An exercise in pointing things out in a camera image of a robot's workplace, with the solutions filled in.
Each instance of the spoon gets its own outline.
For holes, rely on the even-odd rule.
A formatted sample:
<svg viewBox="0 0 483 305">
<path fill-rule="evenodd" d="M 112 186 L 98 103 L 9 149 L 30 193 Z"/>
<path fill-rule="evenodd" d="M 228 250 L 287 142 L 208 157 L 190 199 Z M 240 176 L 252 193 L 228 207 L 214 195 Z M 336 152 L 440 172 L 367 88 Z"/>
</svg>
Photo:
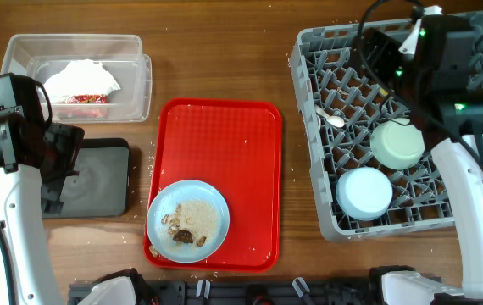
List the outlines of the spoon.
<svg viewBox="0 0 483 305">
<path fill-rule="evenodd" d="M 345 126 L 345 121 L 336 115 L 329 115 L 327 114 L 321 107 L 315 105 L 315 111 L 317 112 L 318 115 L 321 117 L 325 118 L 328 123 L 330 123 L 332 126 L 341 128 Z"/>
</svg>

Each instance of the wood grain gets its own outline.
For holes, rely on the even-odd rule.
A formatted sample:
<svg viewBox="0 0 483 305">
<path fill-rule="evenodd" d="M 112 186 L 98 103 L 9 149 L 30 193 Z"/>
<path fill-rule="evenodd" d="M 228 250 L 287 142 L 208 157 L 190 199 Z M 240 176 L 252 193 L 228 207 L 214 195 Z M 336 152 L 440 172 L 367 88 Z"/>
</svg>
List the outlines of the wood grain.
<svg viewBox="0 0 483 305">
<path fill-rule="evenodd" d="M 483 10 L 483 2 L 436 1 L 446 12 Z M 86 136 L 124 137 L 135 156 L 130 208 L 107 219 L 46 220 L 58 286 L 137 268 L 149 280 L 289 280 L 302 275 L 365 275 L 368 268 L 407 264 L 460 285 L 461 261 L 454 230 L 433 230 L 372 241 L 332 244 L 319 232 L 309 179 L 302 116 L 287 67 L 297 33 L 306 28 L 356 22 L 371 4 L 363 1 L 64 1 L 44 4 L 0 0 L 0 68 L 8 40 L 18 33 L 135 34 L 153 61 L 153 100 L 146 122 L 84 125 Z M 401 2 L 380 8 L 373 20 L 408 16 Z M 275 104 L 285 119 L 280 258 L 265 274 L 157 269 L 142 254 L 142 233 L 158 113 L 173 97 L 225 97 Z"/>
</svg>

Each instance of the red plastic tray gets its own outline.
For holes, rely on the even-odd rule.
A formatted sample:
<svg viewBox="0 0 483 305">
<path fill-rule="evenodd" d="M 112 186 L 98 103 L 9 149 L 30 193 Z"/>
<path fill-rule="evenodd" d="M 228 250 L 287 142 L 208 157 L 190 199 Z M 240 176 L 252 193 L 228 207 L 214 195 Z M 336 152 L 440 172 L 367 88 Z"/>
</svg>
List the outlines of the red plastic tray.
<svg viewBox="0 0 483 305">
<path fill-rule="evenodd" d="M 149 206 L 166 186 L 186 179 L 215 187 L 230 210 L 221 247 L 197 263 L 143 251 L 155 266 L 264 272 L 279 256 L 283 121 L 270 103 L 176 98 L 160 114 Z"/>
</svg>

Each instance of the green indicator light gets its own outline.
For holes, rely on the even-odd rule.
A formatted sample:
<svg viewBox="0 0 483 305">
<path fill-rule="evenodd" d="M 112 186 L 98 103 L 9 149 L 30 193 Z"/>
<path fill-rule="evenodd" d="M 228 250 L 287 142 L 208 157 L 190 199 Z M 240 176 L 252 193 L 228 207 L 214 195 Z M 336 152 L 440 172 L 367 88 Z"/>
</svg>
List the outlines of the green indicator light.
<svg viewBox="0 0 483 305">
<path fill-rule="evenodd" d="M 464 108 L 466 108 L 466 105 L 462 103 L 455 103 L 454 107 L 456 108 L 456 110 L 462 111 Z"/>
</svg>

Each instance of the light blue plate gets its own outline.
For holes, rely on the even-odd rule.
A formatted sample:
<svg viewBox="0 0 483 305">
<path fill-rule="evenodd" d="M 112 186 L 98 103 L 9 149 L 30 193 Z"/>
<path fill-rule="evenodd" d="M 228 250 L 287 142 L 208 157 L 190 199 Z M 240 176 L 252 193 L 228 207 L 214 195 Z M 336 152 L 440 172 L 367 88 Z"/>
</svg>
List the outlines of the light blue plate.
<svg viewBox="0 0 483 305">
<path fill-rule="evenodd" d="M 166 214 L 175 212 L 181 202 L 203 200 L 219 212 L 217 236 L 209 236 L 202 247 L 195 244 L 178 245 L 161 224 Z M 177 263 L 195 263 L 212 255 L 223 243 L 230 226 L 230 213 L 223 196 L 211 185 L 198 180 L 182 180 L 165 187 L 151 203 L 147 212 L 147 235 L 157 251 Z"/>
</svg>

